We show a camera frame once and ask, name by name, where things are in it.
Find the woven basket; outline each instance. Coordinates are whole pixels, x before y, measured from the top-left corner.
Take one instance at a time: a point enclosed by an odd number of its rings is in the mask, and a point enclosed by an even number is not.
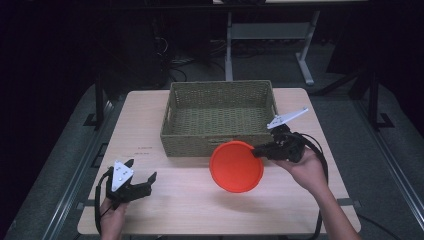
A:
[[[276,109],[270,81],[172,83],[161,141],[168,157],[210,157],[232,140],[267,143]]]

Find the orange plastic bowl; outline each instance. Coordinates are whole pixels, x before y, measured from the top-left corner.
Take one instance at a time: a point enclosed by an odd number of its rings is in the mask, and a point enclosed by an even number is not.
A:
[[[241,193],[258,185],[264,166],[260,158],[253,156],[252,149],[241,141],[227,142],[215,149],[209,169],[218,186],[229,192]]]

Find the hand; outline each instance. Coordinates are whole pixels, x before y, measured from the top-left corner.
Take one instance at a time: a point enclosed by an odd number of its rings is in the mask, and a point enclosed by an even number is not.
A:
[[[303,157],[298,163],[281,160],[272,161],[287,170],[293,176],[293,179],[312,195],[328,188],[320,160],[314,151],[307,147],[305,147]]]
[[[102,240],[121,239],[122,228],[125,223],[125,212],[129,203],[121,203],[116,210],[111,208],[112,200],[105,198],[100,206],[100,214],[104,214],[100,219],[102,227]]]

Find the black cable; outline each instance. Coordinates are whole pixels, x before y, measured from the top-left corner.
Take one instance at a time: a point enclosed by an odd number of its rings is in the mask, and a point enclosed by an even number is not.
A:
[[[211,58],[222,57],[223,55],[220,54],[220,53],[225,52],[226,49],[227,49],[227,42],[225,40],[211,42],[211,45],[213,45],[211,47],[211,52],[210,52]]]
[[[172,82],[177,82],[177,79],[171,73],[168,73],[168,78],[170,78]]]
[[[81,237],[81,233],[78,233],[73,240],[77,240],[79,237]]]
[[[112,206],[113,206],[113,204],[114,204],[114,202],[112,202],[112,204],[109,206],[109,208],[108,209],[106,209],[106,211],[104,212],[104,213],[102,213],[102,215],[100,215],[100,219],[107,213],[107,212],[109,212],[109,210],[112,208]]]
[[[319,142],[307,135],[307,134],[300,134],[300,133],[284,133],[284,135],[286,136],[290,136],[290,137],[294,137],[297,138],[299,140],[301,140],[306,146],[308,146],[312,151],[314,151],[314,153],[317,155],[318,159],[321,162],[322,165],[322,169],[324,171],[324,175],[325,175],[325,179],[327,180],[327,184],[328,184],[328,164],[327,164],[327,160],[324,157],[324,153],[322,151],[321,145],[319,144]],[[308,139],[306,139],[304,136],[310,137],[311,139],[313,139],[319,146],[319,149]],[[321,233],[321,227],[322,227],[322,215],[321,215],[321,210],[318,212],[318,218],[317,218],[317,224],[315,227],[315,231],[314,234],[308,238],[308,240],[314,240],[317,239],[319,237],[319,234]]]
[[[237,45],[235,45],[234,48],[232,49],[234,51],[234,53],[232,53],[232,56],[235,57],[235,58],[252,58],[252,57],[256,57],[258,55],[262,55],[266,51],[265,47],[261,46],[263,48],[263,50],[260,51],[257,46],[252,46],[252,44],[243,43],[243,47],[244,48],[241,49],[241,51],[245,52],[245,54],[246,54],[245,56],[243,56],[241,54],[239,55],[237,53],[237,50],[238,50]],[[254,53],[249,53],[249,49],[253,49]]]
[[[99,183],[96,186],[96,191],[95,191],[95,195],[94,195],[94,220],[96,222],[96,228],[97,228],[97,231],[99,232],[99,234],[102,234],[102,228],[101,228],[101,225],[100,225],[100,219],[104,215],[104,213],[102,215],[100,215],[100,193],[102,191],[102,186],[101,185],[102,185],[103,180],[106,177],[112,176],[112,174],[113,174],[113,168],[111,167],[100,178]]]
[[[216,65],[216,66],[218,66],[218,68],[221,69],[225,73],[225,69],[221,65],[219,65],[218,63],[216,63],[214,61],[209,61],[209,62],[212,63],[212,64],[214,64],[214,65]]]
[[[231,41],[231,48],[234,48],[236,44],[238,44],[240,40],[232,40]],[[227,42],[224,41],[222,44],[222,47],[219,47],[218,49],[211,51],[210,56],[211,58],[217,58],[217,57],[223,57],[227,54]]]
[[[185,74],[185,72],[183,72],[183,71],[181,71],[179,69],[176,69],[176,68],[170,68],[169,70],[174,70],[174,71],[180,72],[181,74],[184,75],[184,82],[187,82],[187,74]]]
[[[382,225],[380,225],[379,223],[377,223],[377,222],[375,222],[375,221],[373,221],[373,220],[371,220],[371,219],[369,219],[369,218],[367,218],[367,217],[365,217],[365,216],[363,216],[361,214],[357,214],[357,215],[358,215],[359,218],[362,218],[365,221],[368,221],[368,222],[374,224],[375,226],[377,226],[378,228],[380,228],[381,230],[383,230],[384,232],[386,232],[387,234],[389,234],[390,236],[392,236],[394,239],[396,239],[396,240],[402,240],[398,236],[396,236],[394,233],[390,232],[387,228],[385,228]]]

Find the table surface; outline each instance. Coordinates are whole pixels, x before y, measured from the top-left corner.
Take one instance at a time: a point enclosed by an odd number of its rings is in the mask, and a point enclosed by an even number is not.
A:
[[[275,88],[279,114],[309,111],[287,125],[321,144],[329,166],[329,186],[337,199],[349,198],[307,93],[300,88]],[[115,126],[95,186],[115,160],[133,158],[132,184],[146,182],[157,172],[152,195],[128,207],[123,232],[142,235],[282,235],[310,234],[315,230],[318,205],[282,168],[263,159],[260,183],[245,193],[230,193],[213,181],[209,158],[167,157],[160,130],[169,90],[128,94]],[[361,228],[353,206],[342,209],[356,231]],[[94,207],[86,206],[78,224],[81,234],[97,234]]]

